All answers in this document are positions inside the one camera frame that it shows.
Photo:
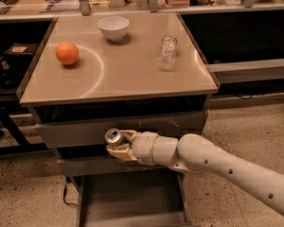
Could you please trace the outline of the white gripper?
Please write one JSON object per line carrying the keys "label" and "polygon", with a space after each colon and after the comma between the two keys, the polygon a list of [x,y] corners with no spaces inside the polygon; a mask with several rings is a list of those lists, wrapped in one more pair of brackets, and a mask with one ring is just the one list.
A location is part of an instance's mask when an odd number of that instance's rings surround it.
{"label": "white gripper", "polygon": [[137,161],[142,165],[174,166],[178,161],[178,140],[172,137],[160,136],[154,132],[121,130],[125,144],[112,147],[107,151],[122,161]]}

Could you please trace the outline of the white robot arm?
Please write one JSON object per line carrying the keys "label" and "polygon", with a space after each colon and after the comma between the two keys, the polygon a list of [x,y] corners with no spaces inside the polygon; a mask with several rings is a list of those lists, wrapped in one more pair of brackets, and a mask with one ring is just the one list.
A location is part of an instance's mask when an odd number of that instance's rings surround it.
{"label": "white robot arm", "polygon": [[284,217],[284,175],[230,154],[201,135],[189,133],[177,139],[150,131],[110,129],[105,141],[109,154],[122,161],[181,173],[213,172]]}

